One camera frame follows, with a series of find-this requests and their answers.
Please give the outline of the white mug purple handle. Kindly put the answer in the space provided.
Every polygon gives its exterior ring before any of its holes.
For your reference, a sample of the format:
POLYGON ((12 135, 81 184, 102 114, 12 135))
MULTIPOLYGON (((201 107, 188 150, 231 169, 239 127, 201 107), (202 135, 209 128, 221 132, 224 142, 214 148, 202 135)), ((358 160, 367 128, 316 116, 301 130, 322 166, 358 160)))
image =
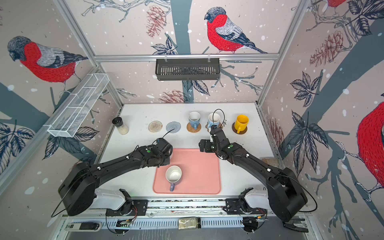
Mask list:
POLYGON ((177 183, 181 180, 183 175, 182 169, 179 166, 171 166, 166 171, 166 179, 170 183, 170 191, 173 192, 177 183))

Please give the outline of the tan cork round coaster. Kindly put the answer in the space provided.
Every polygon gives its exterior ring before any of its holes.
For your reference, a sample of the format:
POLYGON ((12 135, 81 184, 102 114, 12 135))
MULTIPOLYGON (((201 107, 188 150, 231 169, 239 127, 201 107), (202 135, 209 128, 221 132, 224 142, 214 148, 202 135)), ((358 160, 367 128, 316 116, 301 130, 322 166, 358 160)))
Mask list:
POLYGON ((202 128, 201 124, 198 124, 196 129, 190 123, 187 124, 187 131, 190 133, 198 133, 201 130, 201 128, 202 128))

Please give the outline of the brown flower-shaped coaster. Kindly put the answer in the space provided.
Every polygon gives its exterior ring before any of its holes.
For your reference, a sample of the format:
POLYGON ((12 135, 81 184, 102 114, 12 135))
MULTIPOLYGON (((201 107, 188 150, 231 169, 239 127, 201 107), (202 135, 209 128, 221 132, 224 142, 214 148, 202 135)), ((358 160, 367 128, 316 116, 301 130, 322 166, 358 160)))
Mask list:
MULTIPOLYGON (((223 124, 222 123, 220 123, 219 125, 218 125, 218 128, 220 128, 220 129, 223 129, 223 124)), ((208 130, 208 131, 210 131, 210 128, 208 127, 208 125, 205 125, 205 128, 208 130)))

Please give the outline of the multicolour woven round coaster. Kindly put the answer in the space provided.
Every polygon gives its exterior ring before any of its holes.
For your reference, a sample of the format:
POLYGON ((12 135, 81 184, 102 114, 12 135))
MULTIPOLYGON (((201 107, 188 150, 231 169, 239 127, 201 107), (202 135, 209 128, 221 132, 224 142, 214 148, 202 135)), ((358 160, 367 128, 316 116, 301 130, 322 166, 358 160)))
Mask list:
POLYGON ((148 125, 148 130, 149 130, 151 133, 157 133, 157 132, 160 132, 162 128, 163 128, 163 124, 162 124, 160 121, 152 121, 152 122, 148 125))

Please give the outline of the white mug light-blue handle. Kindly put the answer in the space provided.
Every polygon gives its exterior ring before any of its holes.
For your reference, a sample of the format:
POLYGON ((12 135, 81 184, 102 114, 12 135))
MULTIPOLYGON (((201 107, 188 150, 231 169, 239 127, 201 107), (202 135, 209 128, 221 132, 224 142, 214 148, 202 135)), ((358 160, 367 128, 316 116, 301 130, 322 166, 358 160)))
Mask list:
POLYGON ((220 124, 221 121, 221 116, 217 113, 211 113, 208 116, 208 127, 210 129, 212 128, 217 128, 218 125, 220 124))

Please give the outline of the white mug blue handle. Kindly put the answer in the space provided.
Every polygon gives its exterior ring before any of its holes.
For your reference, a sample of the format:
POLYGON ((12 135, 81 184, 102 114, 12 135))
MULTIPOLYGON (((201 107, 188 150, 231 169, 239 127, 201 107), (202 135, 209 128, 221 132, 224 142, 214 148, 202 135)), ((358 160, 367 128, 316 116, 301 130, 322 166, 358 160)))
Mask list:
POLYGON ((200 124, 201 115, 198 112, 190 112, 189 113, 189 123, 194 130, 197 130, 200 124))

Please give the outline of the dark brown round coaster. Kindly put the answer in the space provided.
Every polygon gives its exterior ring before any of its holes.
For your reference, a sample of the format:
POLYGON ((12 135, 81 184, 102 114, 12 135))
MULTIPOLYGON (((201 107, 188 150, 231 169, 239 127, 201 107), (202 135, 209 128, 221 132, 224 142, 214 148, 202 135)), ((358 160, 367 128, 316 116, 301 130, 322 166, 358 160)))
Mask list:
POLYGON ((244 135, 248 130, 248 127, 246 127, 243 131, 240 131, 239 133, 237 133, 237 129, 235 129, 235 123, 232 124, 232 131, 235 133, 235 134, 238 134, 238 135, 244 135))

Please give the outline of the grey woven round coaster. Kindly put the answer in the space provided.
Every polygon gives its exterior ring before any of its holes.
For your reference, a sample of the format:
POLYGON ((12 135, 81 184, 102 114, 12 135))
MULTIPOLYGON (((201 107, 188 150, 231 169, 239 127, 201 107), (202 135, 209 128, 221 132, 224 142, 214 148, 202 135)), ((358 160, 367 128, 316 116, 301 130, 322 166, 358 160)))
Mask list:
POLYGON ((166 130, 169 133, 175 134, 181 129, 181 124, 179 122, 173 121, 166 125, 166 130))

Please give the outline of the yellow mug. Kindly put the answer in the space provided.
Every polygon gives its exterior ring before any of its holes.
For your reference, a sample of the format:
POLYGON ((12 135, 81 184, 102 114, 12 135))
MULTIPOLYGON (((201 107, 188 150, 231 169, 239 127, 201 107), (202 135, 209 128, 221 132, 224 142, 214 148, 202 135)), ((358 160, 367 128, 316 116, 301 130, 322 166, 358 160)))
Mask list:
POLYGON ((248 126, 249 118, 246 115, 237 116, 234 128, 237 134, 244 132, 248 126))

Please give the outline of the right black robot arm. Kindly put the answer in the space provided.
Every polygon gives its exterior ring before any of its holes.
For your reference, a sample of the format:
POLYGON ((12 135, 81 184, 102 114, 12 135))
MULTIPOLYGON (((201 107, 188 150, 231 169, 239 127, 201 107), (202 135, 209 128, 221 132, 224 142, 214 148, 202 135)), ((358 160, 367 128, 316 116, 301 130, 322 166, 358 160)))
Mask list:
POLYGON ((200 140, 200 151, 215 153, 219 159, 241 167, 257 178, 267 188, 269 205, 282 221, 290 221, 308 203, 304 189, 291 169, 282 170, 264 163, 238 143, 231 143, 220 128, 211 130, 210 137, 200 140))

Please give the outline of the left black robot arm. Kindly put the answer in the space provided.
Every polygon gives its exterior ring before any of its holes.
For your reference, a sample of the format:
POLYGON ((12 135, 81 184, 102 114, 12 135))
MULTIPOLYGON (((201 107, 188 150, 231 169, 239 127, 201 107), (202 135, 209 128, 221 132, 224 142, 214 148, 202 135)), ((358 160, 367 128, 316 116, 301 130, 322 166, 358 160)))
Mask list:
POLYGON ((149 146, 136 147, 131 153, 117 159, 88 166, 79 163, 72 168, 58 189, 61 203, 69 216, 76 216, 96 202, 96 189, 127 172, 170 164, 173 146, 158 138, 149 146))

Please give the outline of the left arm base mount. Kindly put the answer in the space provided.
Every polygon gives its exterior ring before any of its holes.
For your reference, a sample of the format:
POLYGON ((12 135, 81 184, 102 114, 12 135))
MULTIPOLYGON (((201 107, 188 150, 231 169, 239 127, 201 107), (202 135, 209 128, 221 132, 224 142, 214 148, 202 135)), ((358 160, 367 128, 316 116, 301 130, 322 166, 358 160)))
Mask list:
POLYGON ((148 200, 130 200, 127 203, 124 203, 119 209, 111 210, 107 209, 107 217, 120 217, 120 216, 145 216, 148 200))

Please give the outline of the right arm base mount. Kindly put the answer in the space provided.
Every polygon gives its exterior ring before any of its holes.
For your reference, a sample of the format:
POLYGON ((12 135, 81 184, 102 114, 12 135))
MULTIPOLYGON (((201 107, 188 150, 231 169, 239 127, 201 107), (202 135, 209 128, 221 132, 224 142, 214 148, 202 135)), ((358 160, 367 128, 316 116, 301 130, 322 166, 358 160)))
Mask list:
POLYGON ((226 199, 225 202, 223 211, 228 215, 265 215, 268 213, 267 209, 252 208, 245 202, 245 200, 239 198, 226 199))

